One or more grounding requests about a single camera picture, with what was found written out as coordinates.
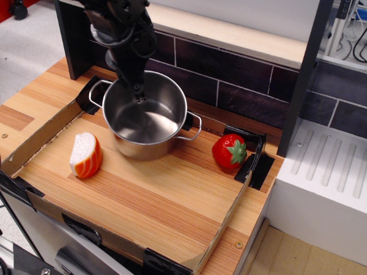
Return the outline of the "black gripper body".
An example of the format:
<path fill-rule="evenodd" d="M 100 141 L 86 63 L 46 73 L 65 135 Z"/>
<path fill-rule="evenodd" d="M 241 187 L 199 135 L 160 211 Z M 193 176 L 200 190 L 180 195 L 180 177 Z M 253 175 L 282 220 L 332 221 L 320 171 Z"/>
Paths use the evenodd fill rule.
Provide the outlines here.
<path fill-rule="evenodd" d="M 127 37 L 106 43 L 118 77 L 131 89 L 142 89 L 145 66 L 157 48 L 157 38 L 151 25 L 135 25 Z"/>

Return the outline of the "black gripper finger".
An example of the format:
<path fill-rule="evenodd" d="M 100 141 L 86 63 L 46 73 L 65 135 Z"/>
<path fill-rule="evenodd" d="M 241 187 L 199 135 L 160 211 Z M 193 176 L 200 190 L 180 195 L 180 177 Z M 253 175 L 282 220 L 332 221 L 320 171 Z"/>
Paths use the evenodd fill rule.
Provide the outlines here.
<path fill-rule="evenodd" d="M 134 84 L 133 92 L 135 99 L 138 104 L 144 102 L 146 100 L 146 95 L 144 93 L 144 85 L 143 84 Z"/>

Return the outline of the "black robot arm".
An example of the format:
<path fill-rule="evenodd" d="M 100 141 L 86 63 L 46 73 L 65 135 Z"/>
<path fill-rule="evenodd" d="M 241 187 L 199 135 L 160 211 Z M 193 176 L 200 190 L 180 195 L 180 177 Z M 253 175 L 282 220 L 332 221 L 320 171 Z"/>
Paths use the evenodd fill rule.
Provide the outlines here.
<path fill-rule="evenodd" d="M 107 65 L 138 101 L 145 99 L 145 66 L 157 48 L 149 1 L 81 1 Z"/>

